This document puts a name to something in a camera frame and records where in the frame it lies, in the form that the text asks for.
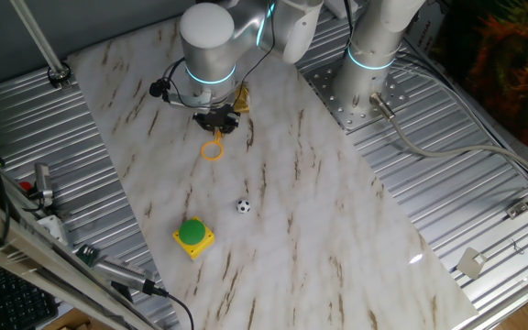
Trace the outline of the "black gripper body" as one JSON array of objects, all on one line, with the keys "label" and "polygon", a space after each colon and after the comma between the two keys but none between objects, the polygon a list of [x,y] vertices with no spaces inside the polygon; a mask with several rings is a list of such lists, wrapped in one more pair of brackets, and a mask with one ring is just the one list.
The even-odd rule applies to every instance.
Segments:
[{"label": "black gripper body", "polygon": [[211,108],[207,113],[195,113],[192,119],[197,122],[237,122],[240,113],[236,112],[231,104],[224,104],[220,107]]}]

